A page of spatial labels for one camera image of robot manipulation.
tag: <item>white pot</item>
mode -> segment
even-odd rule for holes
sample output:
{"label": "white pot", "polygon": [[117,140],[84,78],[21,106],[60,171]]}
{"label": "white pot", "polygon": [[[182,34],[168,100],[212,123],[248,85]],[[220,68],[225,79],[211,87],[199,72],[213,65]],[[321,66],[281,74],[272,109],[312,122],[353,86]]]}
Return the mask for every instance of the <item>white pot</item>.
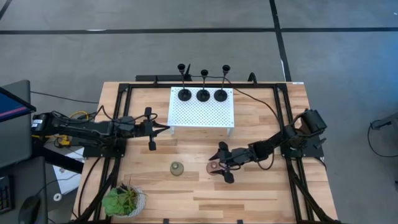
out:
{"label": "white pot", "polygon": [[115,217],[118,218],[131,218],[131,217],[135,217],[138,214],[141,213],[141,211],[144,209],[145,207],[145,195],[142,192],[142,190],[138,187],[132,186],[131,187],[135,192],[137,192],[137,198],[136,198],[136,209],[134,209],[130,214],[128,215],[113,215]]}

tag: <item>green succulent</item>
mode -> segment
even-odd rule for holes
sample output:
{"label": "green succulent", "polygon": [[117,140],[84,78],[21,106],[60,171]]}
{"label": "green succulent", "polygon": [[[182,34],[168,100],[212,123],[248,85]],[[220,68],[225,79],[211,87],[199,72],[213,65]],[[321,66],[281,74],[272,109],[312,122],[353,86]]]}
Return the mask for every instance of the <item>green succulent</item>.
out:
{"label": "green succulent", "polygon": [[102,199],[102,204],[105,207],[105,213],[108,216],[112,215],[128,215],[136,209],[137,193],[131,187],[124,184],[118,188],[113,188]]}

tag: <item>potted plant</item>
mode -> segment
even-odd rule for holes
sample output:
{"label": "potted plant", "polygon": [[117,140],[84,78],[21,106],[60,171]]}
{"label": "potted plant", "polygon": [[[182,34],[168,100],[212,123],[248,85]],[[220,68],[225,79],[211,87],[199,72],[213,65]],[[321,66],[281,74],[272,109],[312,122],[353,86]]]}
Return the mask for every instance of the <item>potted plant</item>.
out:
{"label": "potted plant", "polygon": [[119,218],[135,217],[145,206],[145,194],[140,188],[122,184],[112,188],[102,199],[105,213]]}

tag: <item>black floor line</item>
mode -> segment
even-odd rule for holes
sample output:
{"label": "black floor line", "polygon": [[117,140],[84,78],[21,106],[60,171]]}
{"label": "black floor line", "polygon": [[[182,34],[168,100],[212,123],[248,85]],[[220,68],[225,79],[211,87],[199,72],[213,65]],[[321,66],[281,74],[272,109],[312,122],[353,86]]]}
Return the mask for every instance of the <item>black floor line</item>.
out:
{"label": "black floor line", "polygon": [[7,0],[6,3],[2,6],[0,10],[0,20],[3,17],[4,13],[6,13],[8,7],[10,6],[12,0]]}
{"label": "black floor line", "polygon": [[397,32],[398,27],[282,28],[281,32]]}
{"label": "black floor line", "polygon": [[275,32],[274,28],[216,27],[178,29],[104,29],[104,30],[0,30],[0,35],[57,35],[57,34],[193,34],[193,33],[251,33]]}
{"label": "black floor line", "polygon": [[284,44],[284,39],[283,39],[282,33],[281,33],[281,28],[280,28],[280,24],[279,24],[279,18],[278,18],[278,12],[276,9],[275,0],[269,0],[269,4],[271,6],[272,18],[274,20],[276,40],[278,42],[279,55],[280,55],[280,59],[282,61],[283,69],[284,69],[285,81],[291,82],[292,76],[290,75],[289,63],[287,62],[285,44]]}

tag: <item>robotic arm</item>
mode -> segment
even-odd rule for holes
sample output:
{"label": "robotic arm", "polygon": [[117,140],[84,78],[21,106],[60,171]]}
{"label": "robotic arm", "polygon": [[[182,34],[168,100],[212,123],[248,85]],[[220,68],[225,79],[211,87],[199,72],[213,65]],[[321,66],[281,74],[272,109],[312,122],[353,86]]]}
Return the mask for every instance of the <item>robotic arm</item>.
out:
{"label": "robotic arm", "polygon": [[123,152],[120,140],[149,136],[149,150],[156,150],[154,138],[169,129],[169,126],[158,124],[151,119],[152,108],[146,108],[145,120],[136,124],[136,119],[124,116],[119,119],[102,122],[82,121],[70,119],[58,113],[42,113],[33,117],[32,134],[48,136],[53,134],[65,134],[82,139],[85,157],[117,157]]}
{"label": "robotic arm", "polygon": [[[301,119],[302,126],[295,128],[295,123]],[[209,160],[219,159],[221,169],[211,171],[212,174],[224,176],[225,182],[234,182],[231,170],[239,169],[248,162],[260,162],[268,159],[274,153],[274,149],[281,144],[288,144],[291,150],[301,151],[304,147],[319,148],[326,139],[318,140],[318,136],[324,132],[326,124],[316,110],[306,110],[299,114],[291,124],[283,127],[283,130],[265,141],[250,143],[248,148],[228,149],[225,142],[219,143],[217,153]]]}

